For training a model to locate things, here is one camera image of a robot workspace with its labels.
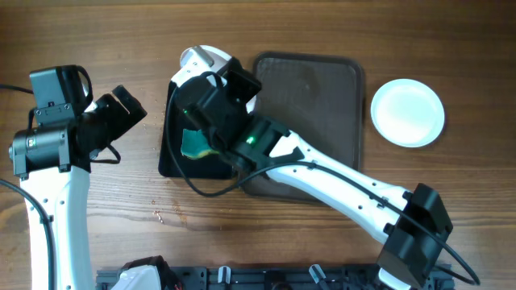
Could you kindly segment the pink plate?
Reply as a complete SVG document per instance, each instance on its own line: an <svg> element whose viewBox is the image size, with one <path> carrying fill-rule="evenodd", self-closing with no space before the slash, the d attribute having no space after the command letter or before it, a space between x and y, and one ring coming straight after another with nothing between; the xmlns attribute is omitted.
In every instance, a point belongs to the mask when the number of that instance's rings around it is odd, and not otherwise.
<svg viewBox="0 0 516 290"><path fill-rule="evenodd" d="M180 70L171 78L171 83L178 88L192 77L204 72L213 72L223 77L228 61L233 56L209 45L198 45L184 50L180 58ZM256 97L247 104L246 109L250 114L255 109Z"/></svg>

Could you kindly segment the green yellow sponge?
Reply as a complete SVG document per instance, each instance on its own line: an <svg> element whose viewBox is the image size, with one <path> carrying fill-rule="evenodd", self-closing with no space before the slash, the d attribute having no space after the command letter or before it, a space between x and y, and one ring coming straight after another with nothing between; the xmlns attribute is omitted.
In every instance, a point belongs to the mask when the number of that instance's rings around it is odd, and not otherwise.
<svg viewBox="0 0 516 290"><path fill-rule="evenodd" d="M191 160L199 160L208 155L217 155L218 152L208 143L201 130L187 130L182 132L181 154Z"/></svg>

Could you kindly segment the pale green plate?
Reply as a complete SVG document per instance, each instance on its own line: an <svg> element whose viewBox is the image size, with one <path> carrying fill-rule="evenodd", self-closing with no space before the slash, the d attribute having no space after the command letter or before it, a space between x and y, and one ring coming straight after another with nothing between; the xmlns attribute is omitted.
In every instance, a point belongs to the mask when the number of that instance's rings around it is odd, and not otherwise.
<svg viewBox="0 0 516 290"><path fill-rule="evenodd" d="M370 117L377 132L400 147L425 147L443 133L446 114L438 94L421 81L395 79L373 95Z"/></svg>

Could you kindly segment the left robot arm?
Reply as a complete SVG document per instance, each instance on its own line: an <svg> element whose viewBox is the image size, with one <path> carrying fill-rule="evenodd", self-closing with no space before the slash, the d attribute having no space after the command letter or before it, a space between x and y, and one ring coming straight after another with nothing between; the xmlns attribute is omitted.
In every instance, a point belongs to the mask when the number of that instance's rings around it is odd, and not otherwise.
<svg viewBox="0 0 516 290"><path fill-rule="evenodd" d="M119 85L93 110L15 135L10 158L27 204L32 288L95 287L86 217L91 165L146 114Z"/></svg>

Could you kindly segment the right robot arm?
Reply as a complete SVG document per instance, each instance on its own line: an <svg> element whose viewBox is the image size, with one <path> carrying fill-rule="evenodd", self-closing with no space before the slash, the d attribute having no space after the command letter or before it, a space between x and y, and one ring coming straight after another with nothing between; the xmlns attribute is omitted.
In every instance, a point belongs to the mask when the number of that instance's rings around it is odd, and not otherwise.
<svg viewBox="0 0 516 290"><path fill-rule="evenodd" d="M235 58L192 56L173 76L172 100L209 146L235 169L265 173L344 214L383 246L380 279L395 289L422 288L452 223L440 195L419 184L411 192L374 180L308 144L281 123L251 114L260 82Z"/></svg>

